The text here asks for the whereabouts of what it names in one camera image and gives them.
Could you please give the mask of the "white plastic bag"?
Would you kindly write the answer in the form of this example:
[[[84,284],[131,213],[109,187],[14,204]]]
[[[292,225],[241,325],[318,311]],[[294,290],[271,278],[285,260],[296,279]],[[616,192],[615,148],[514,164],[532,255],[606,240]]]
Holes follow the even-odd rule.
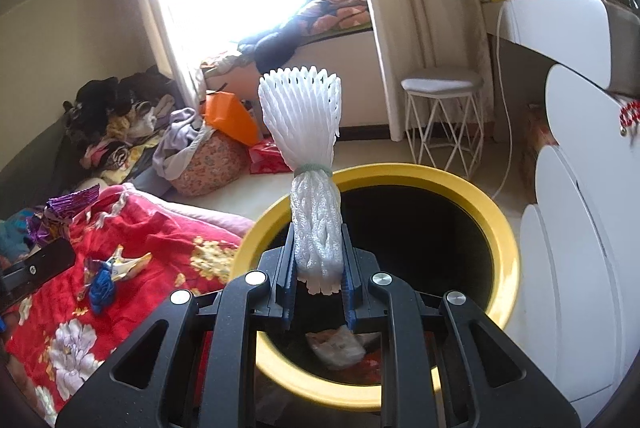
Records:
[[[354,334],[346,325],[337,330],[306,333],[307,344],[329,370],[346,370],[360,363],[367,348],[380,338],[379,333]]]

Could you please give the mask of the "white foam net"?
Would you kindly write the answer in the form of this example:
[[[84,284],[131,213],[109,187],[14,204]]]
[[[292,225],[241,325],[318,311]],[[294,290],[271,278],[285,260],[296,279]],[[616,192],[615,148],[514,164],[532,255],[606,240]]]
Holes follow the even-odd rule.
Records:
[[[297,278],[311,295],[332,295],[344,270],[341,193],[333,181],[342,82],[317,67],[279,68],[258,84],[262,120],[293,171],[290,192]]]

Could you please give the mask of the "yellow rim trash bin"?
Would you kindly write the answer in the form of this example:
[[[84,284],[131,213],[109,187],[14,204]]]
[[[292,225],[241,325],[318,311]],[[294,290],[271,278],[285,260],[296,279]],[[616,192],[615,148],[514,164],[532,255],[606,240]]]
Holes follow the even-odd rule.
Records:
[[[509,222],[482,190],[449,172],[398,162],[338,170],[333,180],[352,244],[375,254],[382,271],[419,292],[464,292],[506,327],[518,296],[520,254]],[[376,412],[380,386],[337,382],[308,350],[294,356],[285,348],[306,332],[337,326],[341,308],[337,295],[298,295],[290,334],[257,334],[257,368],[300,398]]]

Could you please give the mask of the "red floral quilt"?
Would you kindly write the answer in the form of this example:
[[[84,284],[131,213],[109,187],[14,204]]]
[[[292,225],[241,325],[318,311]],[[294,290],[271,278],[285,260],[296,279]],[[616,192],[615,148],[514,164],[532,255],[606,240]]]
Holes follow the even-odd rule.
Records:
[[[254,224],[166,202],[130,184],[91,194],[62,232],[74,264],[29,292],[4,319],[2,360],[48,425],[168,295],[222,289]]]

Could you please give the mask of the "red bag on floor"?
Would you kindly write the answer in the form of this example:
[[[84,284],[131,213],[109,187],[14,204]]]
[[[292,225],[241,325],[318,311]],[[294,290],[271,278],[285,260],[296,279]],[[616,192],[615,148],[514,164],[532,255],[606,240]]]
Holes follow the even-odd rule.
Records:
[[[291,168],[284,161],[276,142],[264,139],[248,150],[250,174],[286,174]]]

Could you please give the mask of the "floral laundry basket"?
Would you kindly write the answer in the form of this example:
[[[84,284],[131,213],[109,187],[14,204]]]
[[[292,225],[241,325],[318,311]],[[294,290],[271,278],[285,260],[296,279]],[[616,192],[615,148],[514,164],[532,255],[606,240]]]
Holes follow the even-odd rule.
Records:
[[[247,147],[216,131],[198,146],[186,168],[170,184],[182,196],[206,195],[235,181],[249,164]]]

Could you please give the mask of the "pile of clothes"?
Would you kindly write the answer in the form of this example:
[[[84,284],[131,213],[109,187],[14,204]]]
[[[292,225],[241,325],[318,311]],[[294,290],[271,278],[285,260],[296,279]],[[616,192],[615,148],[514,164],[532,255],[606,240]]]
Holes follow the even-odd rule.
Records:
[[[108,185],[160,166],[189,146],[202,125],[177,83],[155,66],[122,79],[89,80],[63,108],[79,166]]]

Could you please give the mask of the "orange paper bag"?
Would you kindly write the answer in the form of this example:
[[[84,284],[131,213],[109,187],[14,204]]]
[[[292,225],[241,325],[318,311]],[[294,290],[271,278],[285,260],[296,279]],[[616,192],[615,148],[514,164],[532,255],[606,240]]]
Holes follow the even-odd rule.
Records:
[[[233,93],[209,93],[206,96],[204,119],[207,125],[249,148],[260,141],[258,125]]]

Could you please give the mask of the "cream curtain left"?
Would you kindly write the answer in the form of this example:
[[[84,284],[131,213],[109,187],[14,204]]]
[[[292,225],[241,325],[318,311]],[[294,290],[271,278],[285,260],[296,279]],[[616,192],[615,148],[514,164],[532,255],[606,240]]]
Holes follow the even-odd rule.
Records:
[[[160,0],[137,0],[143,28],[148,38],[155,65],[165,77],[175,81],[184,104],[199,110],[202,106],[202,84],[190,74],[180,70],[174,49],[171,47],[165,20],[160,10]]]

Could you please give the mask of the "clothes on window sill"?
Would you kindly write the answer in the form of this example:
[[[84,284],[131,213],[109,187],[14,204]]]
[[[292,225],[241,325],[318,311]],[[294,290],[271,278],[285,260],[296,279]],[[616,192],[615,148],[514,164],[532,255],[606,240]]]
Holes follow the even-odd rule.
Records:
[[[253,64],[258,73],[268,73],[307,44],[371,29],[368,0],[307,0],[284,24],[241,39],[203,62],[201,71],[205,77],[217,77]]]

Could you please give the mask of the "white dresser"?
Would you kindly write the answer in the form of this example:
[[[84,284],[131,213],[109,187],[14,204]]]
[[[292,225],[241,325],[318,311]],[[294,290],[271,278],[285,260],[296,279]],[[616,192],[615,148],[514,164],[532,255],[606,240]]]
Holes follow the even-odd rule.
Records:
[[[589,424],[639,353],[639,19],[608,0],[506,0],[483,11],[497,44],[552,63],[553,140],[536,159],[506,329]]]

